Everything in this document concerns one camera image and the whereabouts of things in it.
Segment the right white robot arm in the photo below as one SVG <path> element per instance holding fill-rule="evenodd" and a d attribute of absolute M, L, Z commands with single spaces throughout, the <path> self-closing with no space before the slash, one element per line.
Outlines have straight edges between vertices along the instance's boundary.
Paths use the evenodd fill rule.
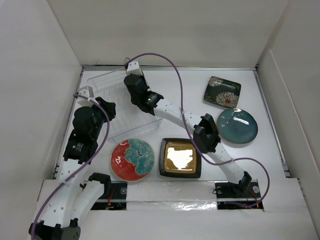
<path fill-rule="evenodd" d="M 235 196 L 242 197 L 249 191 L 252 177 L 226 151 L 213 117 L 208 113 L 203 116 L 196 115 L 184 109 L 182 81 L 179 82 L 180 106 L 151 91 L 143 75 L 131 73 L 124 78 L 124 84 L 130 94 L 131 103 L 142 112 L 166 119 L 187 131 L 197 152 L 209 156 L 214 161 L 212 165 L 220 167 Z"/>

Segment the square black yellow plate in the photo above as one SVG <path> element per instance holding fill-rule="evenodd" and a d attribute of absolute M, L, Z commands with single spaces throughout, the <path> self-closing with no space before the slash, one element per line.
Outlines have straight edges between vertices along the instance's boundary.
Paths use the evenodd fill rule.
<path fill-rule="evenodd" d="M 164 138 L 159 154 L 159 174 L 169 178 L 199 179 L 202 158 L 188 138 Z"/>

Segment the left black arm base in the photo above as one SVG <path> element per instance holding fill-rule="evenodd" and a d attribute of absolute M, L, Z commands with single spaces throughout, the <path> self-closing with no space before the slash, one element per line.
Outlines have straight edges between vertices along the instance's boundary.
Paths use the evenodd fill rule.
<path fill-rule="evenodd" d="M 91 207 L 93 211 L 121 211 L 127 209 L 128 183 L 125 181 L 112 181 L 111 188 L 106 196 L 100 197 Z"/>

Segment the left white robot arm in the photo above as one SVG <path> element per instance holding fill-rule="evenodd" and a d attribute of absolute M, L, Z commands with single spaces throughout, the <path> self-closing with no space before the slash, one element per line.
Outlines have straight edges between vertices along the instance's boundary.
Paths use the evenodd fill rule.
<path fill-rule="evenodd" d="M 84 182 L 84 176 L 93 158 L 104 146 L 98 137 L 104 124 L 116 116 L 116 104 L 101 97 L 75 95 L 81 105 L 72 121 L 63 159 L 58 169 L 58 186 L 39 209 L 29 234 L 33 240 L 78 240 L 81 221 L 96 200 L 112 194 L 111 177 L 93 173 Z"/>

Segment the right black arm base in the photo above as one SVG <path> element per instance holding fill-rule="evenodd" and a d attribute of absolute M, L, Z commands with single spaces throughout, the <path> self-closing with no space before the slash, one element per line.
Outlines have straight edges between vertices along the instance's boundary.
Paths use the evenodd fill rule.
<path fill-rule="evenodd" d="M 216 182 L 212 193 L 218 210 L 263 209 L 263 204 L 258 203 L 261 191 L 257 181 L 252 181 L 246 192 L 236 190 L 229 182 Z"/>

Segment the square black floral plate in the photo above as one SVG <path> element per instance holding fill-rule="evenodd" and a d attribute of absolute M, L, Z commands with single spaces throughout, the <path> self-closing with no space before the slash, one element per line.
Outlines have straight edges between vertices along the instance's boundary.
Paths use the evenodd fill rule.
<path fill-rule="evenodd" d="M 236 108 L 242 85 L 217 76 L 211 76 L 204 92 L 204 100 L 225 108 Z"/>

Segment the round red teal floral plate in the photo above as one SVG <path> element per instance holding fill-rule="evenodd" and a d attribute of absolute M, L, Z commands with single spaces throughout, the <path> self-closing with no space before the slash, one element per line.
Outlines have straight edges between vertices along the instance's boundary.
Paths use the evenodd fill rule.
<path fill-rule="evenodd" d="M 129 138 L 112 151 L 110 167 L 123 181 L 136 182 L 149 175 L 155 165 L 152 146 L 144 140 Z"/>

